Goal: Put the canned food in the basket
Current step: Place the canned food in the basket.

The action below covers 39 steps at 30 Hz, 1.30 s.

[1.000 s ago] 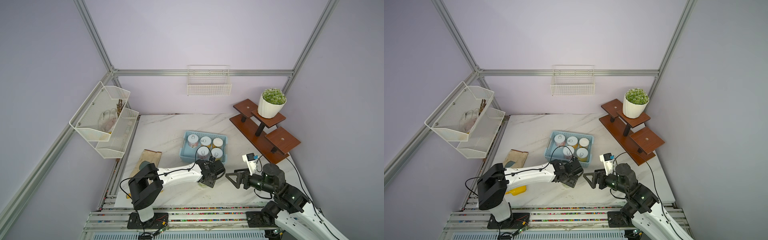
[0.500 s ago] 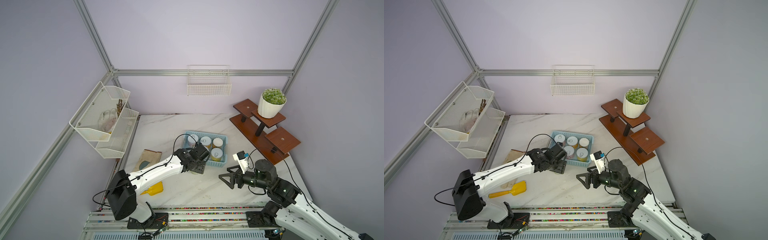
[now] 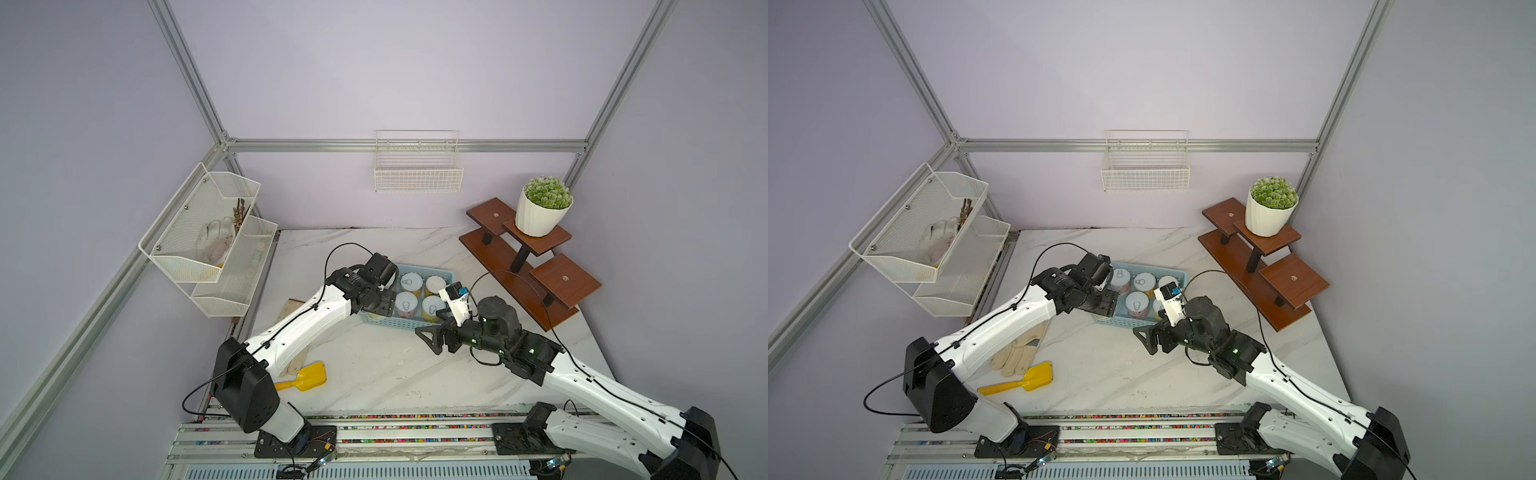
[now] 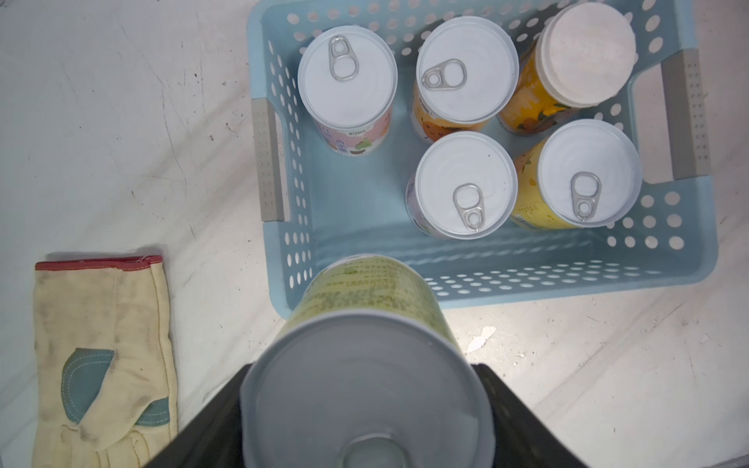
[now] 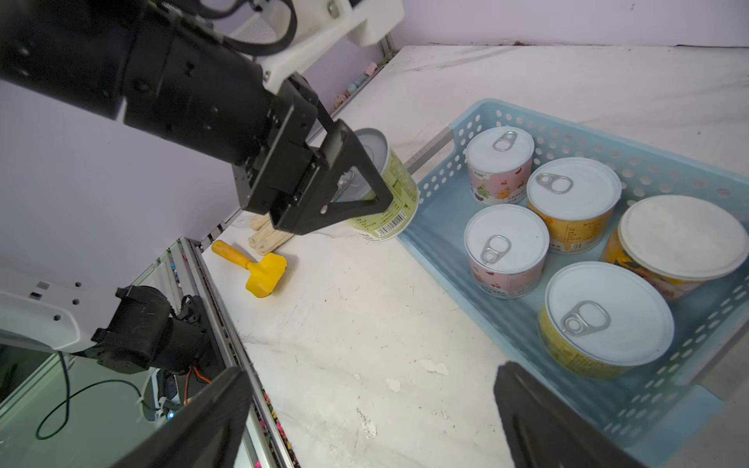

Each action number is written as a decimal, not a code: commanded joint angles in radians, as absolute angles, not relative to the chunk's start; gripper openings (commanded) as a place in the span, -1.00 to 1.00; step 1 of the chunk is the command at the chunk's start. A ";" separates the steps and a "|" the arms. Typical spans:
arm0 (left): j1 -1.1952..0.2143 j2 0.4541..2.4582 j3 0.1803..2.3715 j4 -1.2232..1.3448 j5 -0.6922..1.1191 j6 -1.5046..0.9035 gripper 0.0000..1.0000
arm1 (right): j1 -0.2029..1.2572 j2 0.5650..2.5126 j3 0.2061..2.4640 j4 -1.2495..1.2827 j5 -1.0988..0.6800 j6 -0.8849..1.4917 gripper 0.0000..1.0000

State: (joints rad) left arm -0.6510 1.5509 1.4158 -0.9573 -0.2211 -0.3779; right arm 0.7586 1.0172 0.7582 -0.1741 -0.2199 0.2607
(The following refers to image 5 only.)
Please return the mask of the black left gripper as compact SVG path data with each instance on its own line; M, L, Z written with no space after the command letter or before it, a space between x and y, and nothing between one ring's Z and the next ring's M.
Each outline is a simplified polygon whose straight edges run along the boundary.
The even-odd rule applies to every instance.
M387 210L392 194L354 130L337 120L315 150L306 139L318 117L318 95L300 74L274 95L259 72L232 75L250 146L233 168L239 206L270 215L296 235Z

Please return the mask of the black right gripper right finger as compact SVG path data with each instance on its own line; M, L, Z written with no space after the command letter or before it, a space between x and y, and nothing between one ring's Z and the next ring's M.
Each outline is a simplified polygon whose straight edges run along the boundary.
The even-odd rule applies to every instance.
M517 467L640 467L515 362L497 369L495 403Z

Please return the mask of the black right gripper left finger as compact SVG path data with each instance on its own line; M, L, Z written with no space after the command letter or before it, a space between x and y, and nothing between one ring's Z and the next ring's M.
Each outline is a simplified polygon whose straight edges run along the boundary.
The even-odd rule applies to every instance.
M247 372L224 370L116 467L232 467L252 405Z

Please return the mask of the green label can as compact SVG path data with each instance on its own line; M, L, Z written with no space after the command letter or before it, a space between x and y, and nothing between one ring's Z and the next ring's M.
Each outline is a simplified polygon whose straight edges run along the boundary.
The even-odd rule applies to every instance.
M347 223L368 240L386 241L399 235L414 218L419 208L419 189L382 132L365 128L357 130L355 135L382 176L393 199L386 211L351 218Z

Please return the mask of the yellow can end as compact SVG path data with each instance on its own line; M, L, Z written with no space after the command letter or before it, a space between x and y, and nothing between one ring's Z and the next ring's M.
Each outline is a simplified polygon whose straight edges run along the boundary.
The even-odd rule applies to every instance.
M664 297L637 274L600 261L574 263L551 277L538 329L554 361L598 380L655 362L675 337Z

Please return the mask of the pink label can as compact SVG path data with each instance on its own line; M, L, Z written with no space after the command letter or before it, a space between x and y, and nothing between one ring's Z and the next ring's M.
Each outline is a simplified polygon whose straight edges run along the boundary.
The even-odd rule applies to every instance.
M519 128L481 132L465 154L473 197L488 206L521 203L526 198L535 149L532 136Z
M516 300L540 283L550 234L533 211L497 205L470 218L463 243L479 288L502 300Z

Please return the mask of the yellow tall can white lid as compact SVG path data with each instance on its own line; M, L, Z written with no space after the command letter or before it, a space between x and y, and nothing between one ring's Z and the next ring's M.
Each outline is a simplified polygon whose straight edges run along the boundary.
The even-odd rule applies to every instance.
M601 261L625 268L668 301L735 272L748 257L748 233L729 212L682 195L658 195L628 208Z

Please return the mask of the yellow label can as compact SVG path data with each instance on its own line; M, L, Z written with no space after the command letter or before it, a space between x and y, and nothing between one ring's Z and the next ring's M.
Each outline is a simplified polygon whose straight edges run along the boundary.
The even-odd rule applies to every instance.
M601 242L621 193L614 170L584 158L544 164L527 184L528 208L546 224L550 251L561 255L583 253Z

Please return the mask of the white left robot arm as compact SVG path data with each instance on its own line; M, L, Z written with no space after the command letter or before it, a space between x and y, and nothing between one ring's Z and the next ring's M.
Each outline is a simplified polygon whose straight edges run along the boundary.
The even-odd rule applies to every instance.
M271 42L214 29L242 8L200 1L5 1L1 76L228 163L243 210L304 235L386 211L355 132L300 73L341 38L368 47L399 1L253 1Z

